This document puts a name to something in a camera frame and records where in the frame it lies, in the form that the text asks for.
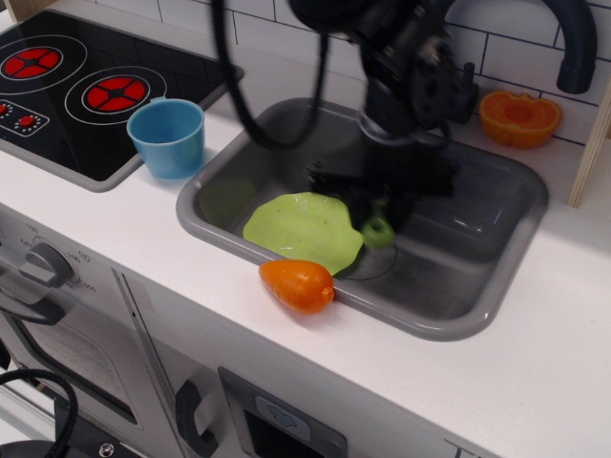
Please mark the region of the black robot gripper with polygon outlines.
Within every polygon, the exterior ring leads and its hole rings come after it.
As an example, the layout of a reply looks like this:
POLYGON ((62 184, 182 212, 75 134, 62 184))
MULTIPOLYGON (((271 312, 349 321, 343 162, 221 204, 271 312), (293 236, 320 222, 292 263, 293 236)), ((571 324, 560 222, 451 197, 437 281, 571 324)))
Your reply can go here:
POLYGON ((346 201, 351 225, 360 230, 375 198, 389 199, 389 224, 402 230, 422 196, 450 196, 459 166, 446 156, 447 123, 436 138, 417 127, 384 130, 366 114, 314 130, 305 143, 312 191, 346 201))

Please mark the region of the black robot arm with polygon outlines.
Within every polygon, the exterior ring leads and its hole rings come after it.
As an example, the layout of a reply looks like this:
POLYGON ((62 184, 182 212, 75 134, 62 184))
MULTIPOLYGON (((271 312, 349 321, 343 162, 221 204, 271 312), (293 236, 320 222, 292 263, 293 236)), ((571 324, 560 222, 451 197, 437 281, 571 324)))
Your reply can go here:
POLYGON ((365 147, 353 168, 323 163, 312 187, 345 200, 354 228, 398 230, 417 200, 453 193, 450 125, 464 123, 478 88, 454 68, 447 1, 293 1, 295 16, 324 35, 341 33, 360 51, 367 78, 357 125, 365 147))

